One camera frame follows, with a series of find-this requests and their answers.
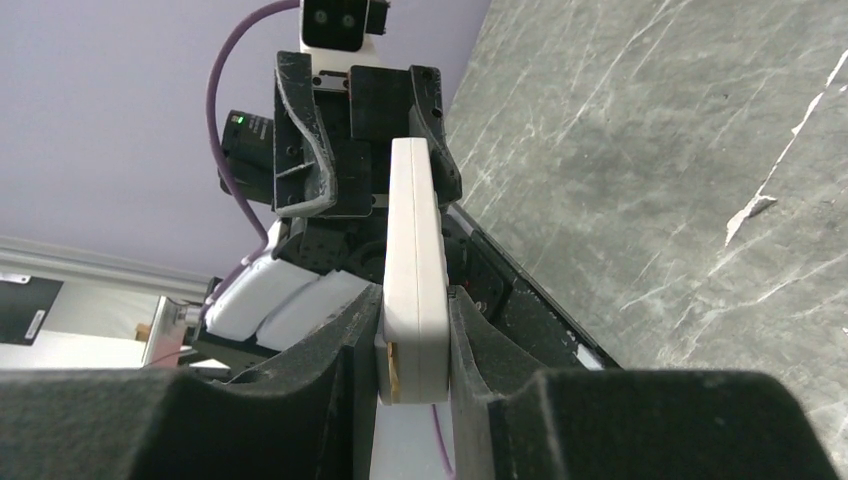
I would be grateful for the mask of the white air conditioner remote control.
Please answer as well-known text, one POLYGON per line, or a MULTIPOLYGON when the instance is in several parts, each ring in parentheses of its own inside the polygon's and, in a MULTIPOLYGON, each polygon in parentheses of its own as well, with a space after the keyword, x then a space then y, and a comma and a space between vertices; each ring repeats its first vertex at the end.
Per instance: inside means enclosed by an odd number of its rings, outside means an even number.
POLYGON ((387 243, 377 350, 383 404, 431 404, 448 397, 450 326, 441 213, 427 141, 391 144, 387 243), (390 400, 387 343, 396 345, 400 402, 390 400))

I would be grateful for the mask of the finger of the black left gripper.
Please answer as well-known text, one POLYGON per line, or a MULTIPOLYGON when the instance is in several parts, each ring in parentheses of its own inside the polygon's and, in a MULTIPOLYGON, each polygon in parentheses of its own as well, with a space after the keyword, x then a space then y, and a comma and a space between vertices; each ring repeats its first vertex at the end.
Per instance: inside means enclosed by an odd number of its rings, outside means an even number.
POLYGON ((409 73, 410 133, 427 141, 438 204, 448 206, 462 198, 463 190, 461 173, 447 145, 441 73, 435 67, 419 65, 412 65, 409 73))
POLYGON ((338 199, 334 155, 313 92, 311 56, 275 60, 272 207, 281 218, 314 217, 338 199))

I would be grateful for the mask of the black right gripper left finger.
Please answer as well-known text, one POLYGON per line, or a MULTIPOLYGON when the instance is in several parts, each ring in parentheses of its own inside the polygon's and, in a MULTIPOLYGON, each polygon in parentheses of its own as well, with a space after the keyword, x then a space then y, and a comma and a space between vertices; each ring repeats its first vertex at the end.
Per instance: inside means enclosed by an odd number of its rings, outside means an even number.
POLYGON ((382 291, 213 383, 183 370, 1 375, 5 479, 365 479, 382 291))

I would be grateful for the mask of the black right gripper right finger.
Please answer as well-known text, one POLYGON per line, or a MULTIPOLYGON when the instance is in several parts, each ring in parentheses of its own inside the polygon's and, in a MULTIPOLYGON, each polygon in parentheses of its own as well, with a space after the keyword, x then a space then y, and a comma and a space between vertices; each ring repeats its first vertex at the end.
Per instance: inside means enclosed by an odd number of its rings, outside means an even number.
POLYGON ((551 368, 448 293, 460 479, 834 479, 762 372, 551 368))

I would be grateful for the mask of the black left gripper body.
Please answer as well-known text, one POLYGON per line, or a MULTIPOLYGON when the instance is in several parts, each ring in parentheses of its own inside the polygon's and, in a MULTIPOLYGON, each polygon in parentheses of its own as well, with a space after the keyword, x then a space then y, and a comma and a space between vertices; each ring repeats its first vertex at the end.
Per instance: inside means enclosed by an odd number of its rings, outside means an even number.
POLYGON ((312 77, 337 194, 318 218, 363 218, 388 205, 391 143, 409 132, 408 70, 355 65, 312 77))

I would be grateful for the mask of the orange battery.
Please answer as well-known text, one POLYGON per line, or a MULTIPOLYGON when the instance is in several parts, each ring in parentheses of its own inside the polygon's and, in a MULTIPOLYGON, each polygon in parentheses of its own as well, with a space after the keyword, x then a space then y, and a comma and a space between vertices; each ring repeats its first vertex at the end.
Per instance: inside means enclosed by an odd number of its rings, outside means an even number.
POLYGON ((396 345, 394 342, 387 343, 388 377, 390 400, 392 404, 400 402, 400 381, 398 379, 398 364, 396 358, 396 345))

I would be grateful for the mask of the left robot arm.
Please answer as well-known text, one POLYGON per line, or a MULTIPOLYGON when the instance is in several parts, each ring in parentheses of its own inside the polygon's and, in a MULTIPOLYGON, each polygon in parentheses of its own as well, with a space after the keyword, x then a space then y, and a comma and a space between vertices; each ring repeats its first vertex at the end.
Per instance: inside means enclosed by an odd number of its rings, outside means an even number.
POLYGON ((257 294, 236 317, 235 338, 252 338, 287 280, 346 272, 381 283, 384 276, 390 147, 402 137, 428 143, 438 206, 462 196, 442 118, 440 71, 354 65, 311 73, 304 53, 277 56, 274 114, 232 111, 220 148, 239 192, 279 215, 257 258, 214 297, 205 322, 220 335, 234 296, 256 279, 257 294))

